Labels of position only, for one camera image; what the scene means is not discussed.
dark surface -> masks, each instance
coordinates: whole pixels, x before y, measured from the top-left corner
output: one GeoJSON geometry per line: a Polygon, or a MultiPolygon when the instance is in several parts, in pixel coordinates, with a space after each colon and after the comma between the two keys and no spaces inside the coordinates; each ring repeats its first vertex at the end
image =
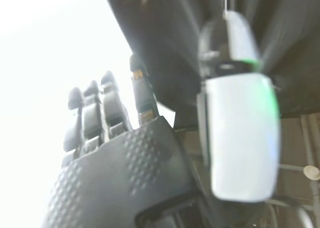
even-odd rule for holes
{"type": "Polygon", "coordinates": [[[64,168],[43,228],[133,228],[147,209],[195,194],[182,147],[159,117],[64,168]]]}
{"type": "MultiPolygon", "coordinates": [[[[198,38],[205,22],[222,13],[222,0],[109,3],[157,99],[176,111],[175,126],[197,126],[198,38]]],[[[320,111],[319,0],[235,0],[234,7],[251,25],[282,115],[320,111]]]]}

round white knob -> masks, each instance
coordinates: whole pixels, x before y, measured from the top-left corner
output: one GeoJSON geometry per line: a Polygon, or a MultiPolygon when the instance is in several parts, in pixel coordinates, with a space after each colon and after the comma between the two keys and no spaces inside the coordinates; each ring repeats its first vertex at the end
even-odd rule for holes
{"type": "Polygon", "coordinates": [[[303,173],[310,180],[320,180],[320,170],[313,165],[307,165],[305,168],[303,168],[303,173]]]}

white background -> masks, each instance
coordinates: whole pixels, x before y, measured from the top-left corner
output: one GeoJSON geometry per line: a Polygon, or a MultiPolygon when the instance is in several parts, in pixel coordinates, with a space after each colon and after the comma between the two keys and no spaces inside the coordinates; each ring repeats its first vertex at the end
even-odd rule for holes
{"type": "Polygon", "coordinates": [[[41,226],[70,88],[112,70],[137,127],[130,55],[107,0],[0,0],[0,227],[41,226]]]}

white plastic casing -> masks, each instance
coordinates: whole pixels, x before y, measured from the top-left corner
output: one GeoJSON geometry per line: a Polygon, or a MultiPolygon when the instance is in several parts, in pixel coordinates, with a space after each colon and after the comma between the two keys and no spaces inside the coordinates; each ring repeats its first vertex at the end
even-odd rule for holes
{"type": "Polygon", "coordinates": [[[211,190],[226,201],[269,199],[277,181],[280,116],[271,80],[260,73],[208,79],[211,190]]]}

textured grip pad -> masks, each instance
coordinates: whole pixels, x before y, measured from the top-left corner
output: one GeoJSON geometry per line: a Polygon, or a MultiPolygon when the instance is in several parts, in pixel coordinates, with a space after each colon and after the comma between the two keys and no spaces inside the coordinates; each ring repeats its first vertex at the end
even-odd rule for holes
{"type": "Polygon", "coordinates": [[[137,215],[198,191],[163,117],[124,133],[64,168],[43,228],[133,228],[137,215]]]}

